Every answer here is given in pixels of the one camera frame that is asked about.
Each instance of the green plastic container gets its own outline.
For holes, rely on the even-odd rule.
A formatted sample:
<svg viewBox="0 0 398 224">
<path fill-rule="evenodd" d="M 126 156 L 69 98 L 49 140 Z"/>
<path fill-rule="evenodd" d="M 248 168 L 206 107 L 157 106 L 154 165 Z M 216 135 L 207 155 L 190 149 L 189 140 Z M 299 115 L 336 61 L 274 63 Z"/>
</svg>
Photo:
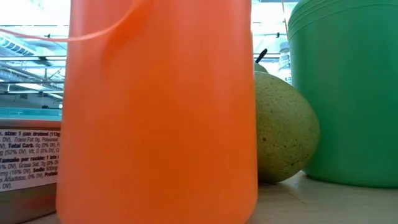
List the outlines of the green plastic container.
<svg viewBox="0 0 398 224">
<path fill-rule="evenodd" d="M 292 79 L 320 121 L 310 177 L 398 187 L 398 0 L 302 0 Z"/>
</svg>

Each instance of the label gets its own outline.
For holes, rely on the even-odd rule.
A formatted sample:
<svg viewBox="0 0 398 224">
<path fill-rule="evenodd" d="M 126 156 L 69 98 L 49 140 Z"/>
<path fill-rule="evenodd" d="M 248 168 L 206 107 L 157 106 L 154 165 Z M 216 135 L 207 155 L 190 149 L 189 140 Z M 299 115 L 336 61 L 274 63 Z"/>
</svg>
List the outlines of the label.
<svg viewBox="0 0 398 224">
<path fill-rule="evenodd" d="M 0 192 L 57 182 L 60 131 L 0 129 Z"/>
</svg>

